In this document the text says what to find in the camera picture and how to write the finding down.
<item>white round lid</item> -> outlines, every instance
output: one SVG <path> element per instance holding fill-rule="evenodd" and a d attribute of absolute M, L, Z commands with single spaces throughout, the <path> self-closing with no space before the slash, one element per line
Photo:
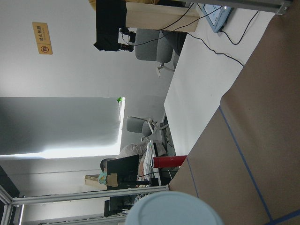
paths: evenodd
<path fill-rule="evenodd" d="M 129 211 L 125 225 L 223 225 L 223 222 L 200 199 L 167 191 L 139 200 Z"/>

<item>red can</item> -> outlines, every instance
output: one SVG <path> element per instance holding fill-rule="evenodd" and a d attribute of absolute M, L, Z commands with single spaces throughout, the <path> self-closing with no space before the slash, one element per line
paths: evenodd
<path fill-rule="evenodd" d="M 187 156 L 165 156 L 153 157 L 152 165 L 154 168 L 177 167 L 181 166 Z"/>

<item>blue tape line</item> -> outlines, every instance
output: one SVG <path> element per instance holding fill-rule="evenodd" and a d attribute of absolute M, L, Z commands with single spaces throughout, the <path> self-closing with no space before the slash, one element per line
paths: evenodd
<path fill-rule="evenodd" d="M 248 164 L 247 164 L 247 162 L 246 162 L 246 159 L 245 159 L 245 157 L 244 157 L 244 154 L 242 153 L 242 151 L 241 151 L 241 149 L 240 149 L 240 146 L 239 146 L 239 144 L 238 144 L 238 142 L 237 142 L 237 140 L 236 140 L 236 138 L 235 138 L 235 136 L 234 136 L 234 134 L 233 134 L 233 131 L 231 130 L 231 127 L 230 127 L 230 125 L 229 125 L 229 123 L 228 123 L 228 121 L 227 121 L 227 119 L 226 119 L 226 117 L 225 117 L 225 115 L 224 115 L 224 113 L 223 113 L 223 111 L 222 111 L 222 109 L 221 109 L 221 106 L 219 106 L 219 110 L 220 110 L 220 112 L 221 112 L 221 114 L 222 114 L 222 116 L 223 116 L 223 118 L 224 118 L 224 120 L 225 120 L 225 123 L 226 123 L 226 125 L 227 125 L 227 127 L 228 127 L 228 129 L 229 129 L 229 132 L 230 132 L 230 134 L 231 134 L 233 140 L 234 140 L 234 143 L 235 143 L 236 147 L 238 148 L 238 151 L 239 151 L 239 153 L 240 153 L 240 156 L 241 156 L 241 158 L 242 158 L 242 160 L 243 160 L 243 162 L 244 162 L 244 165 L 245 165 L 245 167 L 246 167 L 246 169 L 247 169 L 247 171 L 248 171 L 248 173 L 249 173 L 249 176 L 250 176 L 250 178 L 251 178 L 251 180 L 252 180 L 252 183 L 254 184 L 254 187 L 255 187 L 255 189 L 256 189 L 258 195 L 259 195 L 259 198 L 260 198 L 261 201 L 262 201 L 262 204 L 263 204 L 263 206 L 264 206 L 264 209 L 266 210 L 266 213 L 267 213 L 267 215 L 268 215 L 268 217 L 269 217 L 269 219 L 270 219 L 270 223 L 272 224 L 272 223 L 273 223 L 273 218 L 272 218 L 272 216 L 271 216 L 271 214 L 270 214 L 270 211 L 269 211 L 269 209 L 268 209 L 268 206 L 267 206 L 267 204 L 266 204 L 266 202 L 265 202 L 265 200 L 264 200 L 264 198 L 263 198 L 263 195 L 262 195 L 261 191 L 260 191 L 259 188 L 258 188 L 258 185 L 257 185 L 257 183 L 256 183 L 256 181 L 255 181 L 255 179 L 254 179 L 254 176 L 253 176 L 253 174 L 252 174 L 252 172 L 251 172 L 251 170 L 250 170 L 250 168 L 249 168 L 249 166 L 248 166 Z"/>
<path fill-rule="evenodd" d="M 275 224 L 280 224 L 284 221 L 287 221 L 289 219 L 292 219 L 294 217 L 300 216 L 300 210 L 297 210 L 295 212 L 291 212 L 283 217 L 280 217 L 278 219 L 273 220 L 273 222 L 267 223 L 266 225 L 275 225 Z"/>
<path fill-rule="evenodd" d="M 192 179 L 193 179 L 193 183 L 194 183 L 196 195 L 197 195 L 197 197 L 199 198 L 199 194 L 198 194 L 198 190 L 197 190 L 197 187 L 196 187 L 195 179 L 194 179 L 194 176 L 193 176 L 192 168 L 191 168 L 191 165 L 190 165 L 190 163 L 189 163 L 188 158 L 187 158 L 187 164 L 188 164 L 189 170 L 190 170 L 191 175 L 192 175 Z"/>

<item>blue device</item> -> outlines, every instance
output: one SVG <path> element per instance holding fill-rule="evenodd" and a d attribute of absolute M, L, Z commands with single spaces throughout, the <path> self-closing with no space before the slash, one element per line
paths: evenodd
<path fill-rule="evenodd" d="M 202 6 L 202 12 L 204 13 L 204 15 L 208 15 L 206 16 L 206 19 L 208 21 L 208 23 L 210 24 L 213 32 L 218 33 L 221 31 L 221 29 L 224 27 L 224 25 L 227 22 L 227 18 L 229 16 L 229 14 L 231 13 L 233 8 L 228 7 L 228 6 L 217 6 L 217 5 L 207 5 L 204 4 Z"/>

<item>cardboard box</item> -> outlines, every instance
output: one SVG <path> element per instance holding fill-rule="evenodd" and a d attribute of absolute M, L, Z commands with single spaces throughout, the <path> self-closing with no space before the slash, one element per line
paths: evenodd
<path fill-rule="evenodd" d="M 86 175 L 84 177 L 84 183 L 85 183 L 85 185 L 98 188 L 99 190 L 106 190 L 106 185 L 99 184 L 98 177 L 99 177 L 98 174 L 96 174 L 96 175 Z"/>

